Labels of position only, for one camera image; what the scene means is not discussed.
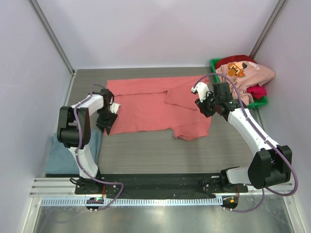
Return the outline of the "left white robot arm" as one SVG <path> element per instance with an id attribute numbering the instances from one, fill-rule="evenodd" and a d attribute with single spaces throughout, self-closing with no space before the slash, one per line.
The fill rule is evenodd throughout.
<path id="1" fill-rule="evenodd" d="M 90 117 L 98 113 L 96 126 L 101 132 L 110 134 L 119 107 L 113 93 L 103 87 L 99 92 L 91 91 L 77 104 L 63 106 L 59 110 L 57 140 L 71 152 L 78 166 L 78 179 L 70 179 L 76 185 L 76 194 L 99 194 L 105 187 L 91 154 Z"/>

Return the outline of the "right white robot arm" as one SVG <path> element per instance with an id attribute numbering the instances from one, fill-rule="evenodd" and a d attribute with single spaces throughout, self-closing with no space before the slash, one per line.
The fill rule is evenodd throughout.
<path id="1" fill-rule="evenodd" d="M 228 83 L 216 83 L 213 91 L 203 82 L 192 87 L 198 95 L 195 104 L 205 117 L 215 113 L 232 125 L 249 146 L 253 159 L 248 167 L 231 167 L 221 171 L 219 186 L 225 192 L 232 191 L 237 184 L 250 184 L 256 189 L 287 183 L 291 179 L 289 165 L 292 151 L 280 146 L 253 119 L 243 103 L 235 100 Z"/>

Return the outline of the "salmon pink t-shirt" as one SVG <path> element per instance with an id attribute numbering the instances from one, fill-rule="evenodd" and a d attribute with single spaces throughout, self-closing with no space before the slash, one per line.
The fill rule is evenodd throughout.
<path id="1" fill-rule="evenodd" d="M 176 138 L 192 141 L 209 135 L 211 118 L 200 113 L 191 92 L 199 76 L 107 81 L 120 104 L 110 133 L 171 129 Z"/>

